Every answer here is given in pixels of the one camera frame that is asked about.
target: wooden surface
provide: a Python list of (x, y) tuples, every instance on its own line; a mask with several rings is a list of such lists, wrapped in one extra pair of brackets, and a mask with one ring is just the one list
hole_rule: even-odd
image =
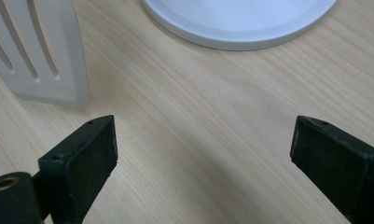
[(374, 0), (339, 0), (307, 34), (207, 49), (139, 0), (74, 0), (90, 106), (24, 101), (0, 78), (0, 175), (113, 114), (118, 166), (85, 223), (348, 223), (290, 161), (297, 115), (374, 146)]

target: wooden table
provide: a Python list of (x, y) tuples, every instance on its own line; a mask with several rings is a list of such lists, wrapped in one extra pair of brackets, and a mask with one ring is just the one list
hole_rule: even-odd
[(90, 106), (15, 97), (0, 78), (0, 175), (113, 114), (118, 166), (85, 223), (348, 223), (290, 161), (297, 115), (374, 146), (374, 0), (342, 1), (284, 45), (232, 52), (164, 30), (140, 0), (74, 0)]

